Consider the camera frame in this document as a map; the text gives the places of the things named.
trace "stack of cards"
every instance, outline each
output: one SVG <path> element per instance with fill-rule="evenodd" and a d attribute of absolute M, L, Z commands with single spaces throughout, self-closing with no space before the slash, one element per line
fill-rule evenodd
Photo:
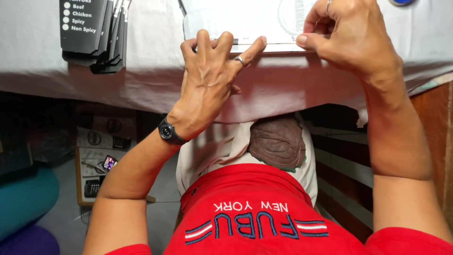
<path fill-rule="evenodd" d="M 60 43 L 65 61 L 114 74 L 126 66 L 131 0 L 60 0 Z"/>

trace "red shirt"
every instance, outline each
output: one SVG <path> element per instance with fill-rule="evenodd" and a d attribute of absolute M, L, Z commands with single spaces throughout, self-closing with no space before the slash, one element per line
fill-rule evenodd
<path fill-rule="evenodd" d="M 164 255 L 451 255 L 453 245 L 406 228 L 385 228 L 363 245 L 320 216 L 288 173 L 262 164 L 222 167 L 182 196 L 183 220 Z M 108 255 L 148 255 L 131 245 Z"/>

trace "forearm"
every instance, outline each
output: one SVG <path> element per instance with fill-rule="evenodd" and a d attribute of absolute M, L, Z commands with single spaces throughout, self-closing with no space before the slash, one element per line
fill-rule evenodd
<path fill-rule="evenodd" d="M 180 147 L 166 142 L 155 129 L 112 168 L 98 197 L 145 199 L 162 166 Z"/>
<path fill-rule="evenodd" d="M 374 174 L 431 180 L 428 143 L 402 75 L 364 83 Z"/>

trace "watch face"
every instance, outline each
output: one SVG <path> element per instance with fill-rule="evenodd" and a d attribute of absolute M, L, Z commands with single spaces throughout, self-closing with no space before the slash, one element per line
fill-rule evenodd
<path fill-rule="evenodd" d="M 171 126 L 168 126 L 168 125 L 164 125 L 160 128 L 160 135 L 164 138 L 164 139 L 169 139 L 172 135 L 172 132 L 171 132 Z"/>

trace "hand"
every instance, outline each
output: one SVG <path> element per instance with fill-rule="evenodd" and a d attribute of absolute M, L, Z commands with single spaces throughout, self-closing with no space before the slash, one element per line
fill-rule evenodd
<path fill-rule="evenodd" d="M 198 45 L 197 53 L 192 51 Z M 197 38 L 181 44 L 185 61 L 181 98 L 173 106 L 167 121 L 175 132 L 185 140 L 196 137 L 220 114 L 225 101 L 241 93 L 233 85 L 237 74 L 247 66 L 266 46 L 266 37 L 261 36 L 240 54 L 244 66 L 238 60 L 228 60 L 233 46 L 233 35 L 224 32 L 219 39 L 211 41 L 209 33 L 202 29 Z"/>
<path fill-rule="evenodd" d="M 296 43 L 365 81 L 401 75 L 402 60 L 387 35 L 376 0 L 318 0 Z M 332 33 L 330 39 L 319 34 Z"/>

